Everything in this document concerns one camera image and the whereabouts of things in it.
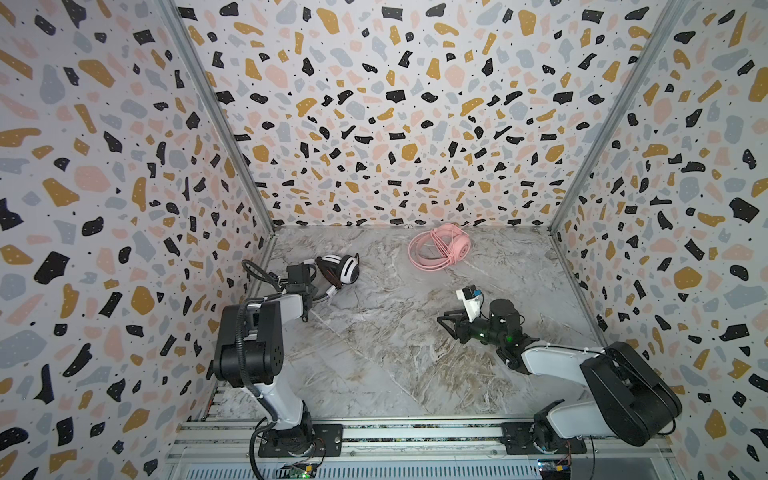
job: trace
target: black speckle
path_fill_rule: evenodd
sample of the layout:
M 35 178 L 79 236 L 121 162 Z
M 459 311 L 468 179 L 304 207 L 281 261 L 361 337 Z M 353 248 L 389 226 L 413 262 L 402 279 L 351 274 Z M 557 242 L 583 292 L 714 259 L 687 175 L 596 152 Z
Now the black speckle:
M 222 17 L 237 17 L 240 13 L 237 11 L 237 2 L 227 4 L 219 9 L 219 15 Z
M 67 262 L 69 262 L 69 257 L 61 255 L 59 252 L 50 252 L 35 273 L 35 282 L 48 285 L 54 278 L 64 275 Z
M 80 232 L 83 234 L 83 237 L 90 237 L 91 235 L 95 235 L 96 233 L 101 232 L 103 229 L 104 218 L 96 217 L 95 220 L 90 220 L 83 223 L 83 227 L 80 229 Z
M 35 25 L 37 25 L 42 31 L 44 31 L 48 35 L 56 34 L 56 27 L 51 25 L 51 22 L 49 22 L 45 18 L 42 18 L 40 15 L 35 15 Z

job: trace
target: wire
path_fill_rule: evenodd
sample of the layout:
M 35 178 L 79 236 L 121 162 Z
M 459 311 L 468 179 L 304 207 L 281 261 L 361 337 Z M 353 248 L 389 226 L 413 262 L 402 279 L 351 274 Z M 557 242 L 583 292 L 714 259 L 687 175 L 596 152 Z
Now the wire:
M 527 351 L 528 351 L 528 350 L 530 350 L 530 349 L 538 348 L 538 347 L 540 347 L 540 346 L 541 346 L 541 345 L 529 346 L 527 349 L 525 349 L 525 350 L 523 350 L 523 351 L 521 352 L 521 355 L 522 355 L 523 353 L 527 352 Z M 623 367 L 624 367 L 624 369 L 625 369 L 625 370 L 627 370 L 627 372 L 628 372 L 628 373 L 630 373 L 630 374 L 631 374 L 631 375 L 632 375 L 632 376 L 633 376 L 635 379 L 637 379 L 637 380 L 638 380 L 640 383 L 642 383 L 642 384 L 643 384 L 643 385 L 644 385 L 644 386 L 645 386 L 647 389 L 649 389 L 649 390 L 650 390 L 650 391 L 651 391 L 651 392 L 652 392 L 652 393 L 653 393 L 653 394 L 656 396 L 656 398 L 658 398 L 658 399 L 659 399 L 659 401 L 661 402 L 661 405 L 663 405 L 663 406 L 664 406 L 664 408 L 665 408 L 665 409 L 667 409 L 667 413 L 669 413 L 669 414 L 670 414 L 670 417 L 672 417 L 672 429 L 671 429 L 669 432 L 657 432 L 657 433 L 656 433 L 656 435 L 671 435 L 672 433 L 674 433 L 674 431 L 675 431 L 675 430 L 677 430 L 677 421 L 675 420 L 675 415 L 672 413 L 672 409 L 671 409 L 671 408 L 670 408 L 670 407 L 667 405 L 667 403 L 664 401 L 664 399 L 662 399 L 662 398 L 661 398 L 661 395 L 659 395 L 659 394 L 658 394 L 658 392 L 657 392 L 656 390 L 654 390 L 654 388 L 653 388 L 652 386 L 650 386 L 650 385 L 648 384 L 648 382 L 646 382 L 646 381 L 645 381 L 645 379 L 643 379 L 642 377 L 640 377 L 640 376 L 639 376 L 639 375 L 638 375 L 638 374 L 637 374 L 637 373 L 636 373 L 636 372 L 635 372 L 635 371 L 634 371 L 634 370 L 631 368 L 631 366 L 629 366 L 629 365 L 625 365 L 625 364 L 623 364 L 622 362 L 619 362 L 618 360 L 615 360 L 615 359 L 611 358 L 611 356 L 610 356 L 610 355 L 606 355 L 606 354 L 605 354 L 605 353 L 603 353 L 603 352 L 595 352 L 594 350 L 587 350 L 587 349 L 576 349 L 576 348 L 574 348 L 574 347 L 571 347 L 571 346 L 563 346 L 563 345 L 554 345 L 554 347 L 557 347 L 557 348 L 559 348 L 559 349 L 573 350 L 573 351 L 575 351 L 575 352 L 581 352 L 581 353 L 594 353 L 594 354 L 596 354 L 596 355 L 602 355 L 602 356 L 604 356 L 605 358 L 607 358 L 608 360 L 610 360 L 611 362 L 616 362 L 616 363 L 618 363 L 620 366 L 623 366 Z
M 592 478 L 594 477 L 594 439 L 590 436 L 589 441 L 592 444 L 592 473 L 589 474 L 589 480 L 592 480 Z

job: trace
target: mounting plate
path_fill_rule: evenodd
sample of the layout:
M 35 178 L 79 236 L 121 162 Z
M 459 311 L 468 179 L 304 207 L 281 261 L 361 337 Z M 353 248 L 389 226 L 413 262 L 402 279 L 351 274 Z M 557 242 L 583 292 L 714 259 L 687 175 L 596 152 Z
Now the mounting plate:
M 344 438 L 344 427 L 342 424 L 322 423 L 314 425 L 313 432 L 316 440 L 316 451 L 312 455 L 313 458 L 322 458 L 323 453 L 326 457 L 341 456 L 341 441 Z M 287 458 L 290 455 L 284 449 L 274 447 L 272 442 L 267 442 L 259 445 L 259 457 Z
M 541 455 L 541 452 L 533 445 L 531 427 L 533 422 L 509 422 L 502 423 L 502 443 L 507 449 L 507 455 Z M 587 453 L 587 445 L 584 440 L 568 439 L 571 444 L 571 453 Z M 552 455 L 567 455 L 568 444 L 560 447 Z

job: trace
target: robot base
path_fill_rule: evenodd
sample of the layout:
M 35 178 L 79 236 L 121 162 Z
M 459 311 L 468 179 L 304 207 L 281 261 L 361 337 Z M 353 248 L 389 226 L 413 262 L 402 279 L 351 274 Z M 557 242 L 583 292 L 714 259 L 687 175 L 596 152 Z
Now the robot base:
M 301 423 L 285 430 L 267 430 L 259 445 L 261 458 L 338 457 L 341 455 L 343 427 L 340 423 L 312 425 L 312 416 L 303 405 Z

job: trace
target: metal frame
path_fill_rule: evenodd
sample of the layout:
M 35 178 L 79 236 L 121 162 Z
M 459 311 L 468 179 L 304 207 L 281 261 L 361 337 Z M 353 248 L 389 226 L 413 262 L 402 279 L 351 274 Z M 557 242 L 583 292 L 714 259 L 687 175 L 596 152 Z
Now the metal frame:
M 261 195 L 256 184 L 253 182 L 253 178 L 250 176 L 248 166 L 245 165 L 243 154 L 237 146 L 230 125 L 219 108 L 219 102 L 205 76 L 202 63 L 197 56 L 197 49 L 192 45 L 192 40 L 187 35 L 187 29 L 181 21 L 176 3 L 174 0 L 155 0 L 155 4 L 160 9 L 161 17 L 168 28 L 173 43 L 177 47 L 177 53 L 189 71 L 192 83 L 200 96 L 200 101 L 210 115 L 211 123 L 213 123 L 219 133 L 224 150 L 232 160 L 232 165 L 234 165 L 243 189 L 245 189 L 250 202 L 253 204 L 257 217 L 259 217 L 268 235 L 272 237 L 275 234 L 275 227 L 272 224 L 269 211 L 261 200 Z
M 608 112 L 608 116 L 605 119 L 602 129 L 598 132 L 594 142 L 592 142 L 592 146 L 587 152 L 587 157 L 584 159 L 584 163 L 579 167 L 578 172 L 576 172 L 576 176 L 571 182 L 568 191 L 565 193 L 565 198 L 560 203 L 558 211 L 554 213 L 552 222 L 548 227 L 550 234 L 558 231 L 563 224 L 563 221 L 568 215 L 568 211 L 578 198 L 579 191 L 587 182 L 589 174 L 594 169 L 594 166 L 598 164 L 603 150 L 605 150 L 608 142 L 611 141 L 611 136 L 616 131 L 616 127 L 621 122 L 621 119 L 624 118 L 624 113 L 629 109 L 630 104 L 634 100 L 634 96 L 639 92 L 641 84 L 650 70 L 650 67 L 656 62 L 656 58 L 671 36 L 674 26 L 677 24 L 677 20 L 683 15 L 683 10 L 686 5 L 688 5 L 687 0 L 669 0 L 664 6 L 664 10 L 661 11 L 658 20 L 656 20 L 656 25 L 654 25 L 652 30 L 650 39 L 640 53 L 637 65 L 635 65 L 630 73 L 626 85 L 621 89 L 621 92 L 619 92 L 613 108 Z

